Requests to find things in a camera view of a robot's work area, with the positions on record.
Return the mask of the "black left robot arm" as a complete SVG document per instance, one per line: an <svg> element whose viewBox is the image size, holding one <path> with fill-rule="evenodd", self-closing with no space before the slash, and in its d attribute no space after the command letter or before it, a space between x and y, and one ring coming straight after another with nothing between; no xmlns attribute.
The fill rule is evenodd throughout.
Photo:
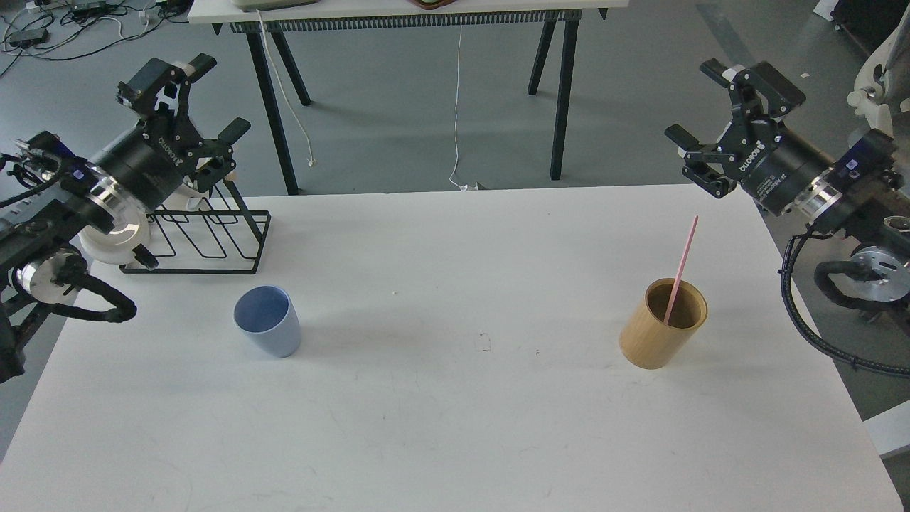
<svg viewBox="0 0 910 512"><path fill-rule="evenodd" d="M72 240L83 230L122 233L141 224L175 195L205 198L234 169L234 143L250 129L234 119L205 139L189 117L191 85L217 61L199 54L188 64L152 58L126 83L117 101L137 115L92 158L75 155L42 131L3 154L26 190L2 201L2 380L25 373L25 347L50 315L124 323L137 306L95 278Z"/></svg>

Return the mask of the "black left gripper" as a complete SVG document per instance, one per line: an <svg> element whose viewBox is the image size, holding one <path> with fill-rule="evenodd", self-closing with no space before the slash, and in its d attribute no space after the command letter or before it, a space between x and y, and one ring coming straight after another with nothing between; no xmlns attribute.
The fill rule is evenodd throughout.
<svg viewBox="0 0 910 512"><path fill-rule="evenodd" d="M93 164L153 213L185 177L199 193L211 191L235 169L233 145L251 123L237 117L214 139L203 139L190 119L151 119L167 112L188 114L191 85L217 65L198 54L189 63L151 58L127 83L117 85L117 101L140 120L93 155Z"/></svg>

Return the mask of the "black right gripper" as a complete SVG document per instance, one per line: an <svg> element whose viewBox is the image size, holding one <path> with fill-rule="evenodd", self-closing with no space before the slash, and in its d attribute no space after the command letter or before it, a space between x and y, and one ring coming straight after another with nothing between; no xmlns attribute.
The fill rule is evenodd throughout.
<svg viewBox="0 0 910 512"><path fill-rule="evenodd" d="M766 61L726 67L712 58L702 62L701 72L725 88L731 120L714 144L702 144L679 124L664 130L685 162L683 176L713 198L740 185L779 216L833 165L831 156L784 124L787 114L805 103L805 94Z"/></svg>

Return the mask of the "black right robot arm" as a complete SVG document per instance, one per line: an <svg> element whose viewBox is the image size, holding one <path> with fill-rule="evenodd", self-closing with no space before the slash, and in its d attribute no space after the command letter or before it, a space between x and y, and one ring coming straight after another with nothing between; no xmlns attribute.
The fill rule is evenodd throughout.
<svg viewBox="0 0 910 512"><path fill-rule="evenodd" d="M798 311L792 283L805 244L842 233L856 247L844 260L816 265L817 289L832 304L887 314L908 326L908 198L901 193L893 137L871 129L841 158L830 158L786 126L786 115L805 102L805 94L773 65L727 67L709 59L700 70L728 94L731 119L711 144L680 125L667 127L683 176L717 200L741 188L767 213L805 216L805 230L790 237L778 270L784 310L796 331L851 369L906 379L906 366L869 360L823 340Z"/></svg>

